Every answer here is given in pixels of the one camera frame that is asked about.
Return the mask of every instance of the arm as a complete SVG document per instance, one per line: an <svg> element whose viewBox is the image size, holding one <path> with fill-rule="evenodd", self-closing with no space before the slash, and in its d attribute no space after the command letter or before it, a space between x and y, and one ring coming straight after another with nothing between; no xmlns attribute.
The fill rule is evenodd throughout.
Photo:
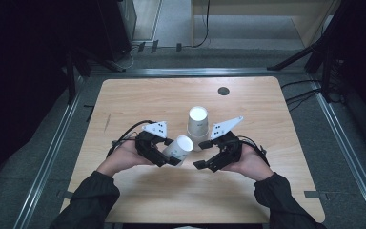
<svg viewBox="0 0 366 229"><path fill-rule="evenodd" d="M112 177L135 165L153 164L136 152L133 140L127 140L80 184L50 228L103 228L120 196Z"/></svg>
<svg viewBox="0 0 366 229"><path fill-rule="evenodd" d="M258 203L270 208L270 228L325 228L296 202L288 180L274 173L250 146L242 145L241 159L223 170L256 181L254 195Z"/></svg>

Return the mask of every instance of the hand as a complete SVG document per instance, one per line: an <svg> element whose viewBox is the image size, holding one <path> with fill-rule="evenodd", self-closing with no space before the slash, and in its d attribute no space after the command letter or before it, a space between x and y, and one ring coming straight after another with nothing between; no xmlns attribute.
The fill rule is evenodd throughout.
<svg viewBox="0 0 366 229"><path fill-rule="evenodd" d="M138 154L135 149L135 141L130 139L117 147L112 154L100 164L96 171L113 177L114 174L122 170L130 169L135 165L153 165L153 163Z"/></svg>
<svg viewBox="0 0 366 229"><path fill-rule="evenodd" d="M229 164L222 171L237 172L245 177L260 181L270 177L273 171L257 152L250 146L242 144L242 155L238 162Z"/></svg>

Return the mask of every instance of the person's left hand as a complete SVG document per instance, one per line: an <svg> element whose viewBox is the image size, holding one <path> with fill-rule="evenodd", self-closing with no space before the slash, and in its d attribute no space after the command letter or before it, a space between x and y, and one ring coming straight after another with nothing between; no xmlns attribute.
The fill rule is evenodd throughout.
<svg viewBox="0 0 366 229"><path fill-rule="evenodd" d="M113 177L114 174L130 169L135 165L153 165L143 156L139 155L135 148L133 139L126 140L118 146L109 157L97 168L97 172Z"/></svg>

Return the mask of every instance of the black jacket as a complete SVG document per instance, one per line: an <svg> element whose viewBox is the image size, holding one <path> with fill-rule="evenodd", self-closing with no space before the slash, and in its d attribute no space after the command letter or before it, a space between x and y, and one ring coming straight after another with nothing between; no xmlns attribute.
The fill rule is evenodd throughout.
<svg viewBox="0 0 366 229"><path fill-rule="evenodd" d="M326 228L295 201L285 177L274 173L254 186L257 202L270 208L270 228ZM94 171L76 189L71 204L50 228L103 228L107 214L119 197L113 179Z"/></svg>

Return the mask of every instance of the aluminum rail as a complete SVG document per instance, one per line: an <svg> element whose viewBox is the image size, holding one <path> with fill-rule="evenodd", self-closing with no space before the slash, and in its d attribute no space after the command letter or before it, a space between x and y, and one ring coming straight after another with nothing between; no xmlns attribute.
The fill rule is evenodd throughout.
<svg viewBox="0 0 366 229"><path fill-rule="evenodd" d="M268 71L266 68L189 68L189 69L138 69L124 73L110 73L103 67L93 68L92 74L110 78L163 78L163 77L238 77L238 76L275 76L306 75L302 67L288 68L282 71Z"/></svg>
<svg viewBox="0 0 366 229"><path fill-rule="evenodd" d="M310 78L316 80L316 78L312 75L310 75ZM312 83L312 88L318 89L320 88L320 85L318 83ZM335 138L340 146L341 152L343 153L344 158L346 159L349 168L356 179L356 183L361 191L361 194L364 196L366 201L366 172L359 162L358 156L353 149L353 146L351 145L346 133L343 131L333 106L326 102L322 94L317 95L317 100L320 107L322 108L323 113L328 119L332 131L335 134Z"/></svg>
<svg viewBox="0 0 366 229"><path fill-rule="evenodd" d="M84 79L82 77L79 77L77 81L77 86L82 88L84 83ZM20 211L20 214L17 217L13 228L28 228L31 216L34 213L35 207L41 197L44 186L46 185L47 179L49 178L49 175L51 173L52 165L58 155L58 151L64 135L67 132L68 127L70 126L73 113L75 112L76 106L79 101L80 91L81 90L79 90L79 92L76 94L73 102L67 106L67 109L62 116L61 122L55 132L46 156L44 157L43 163L40 166L40 170L38 171L38 174L35 177L31 188L29 189L22 210Z"/></svg>

